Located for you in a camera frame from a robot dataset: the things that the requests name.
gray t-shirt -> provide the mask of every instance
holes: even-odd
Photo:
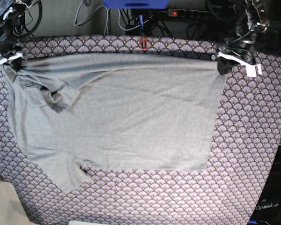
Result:
[[[4,66],[21,150],[69,192],[84,167],[203,170],[226,76],[217,62],[92,53]]]

patterned fabric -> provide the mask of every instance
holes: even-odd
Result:
[[[73,53],[144,53],[139,37],[73,36],[22,43],[28,58]],[[149,38],[146,53],[209,59],[210,42]],[[281,137],[281,57],[258,53],[263,75],[234,67],[217,111],[208,169],[199,172],[96,170],[94,184],[64,194],[18,148],[6,118],[8,93],[0,74],[0,176],[11,182],[29,219],[113,225],[245,225],[261,195]]]

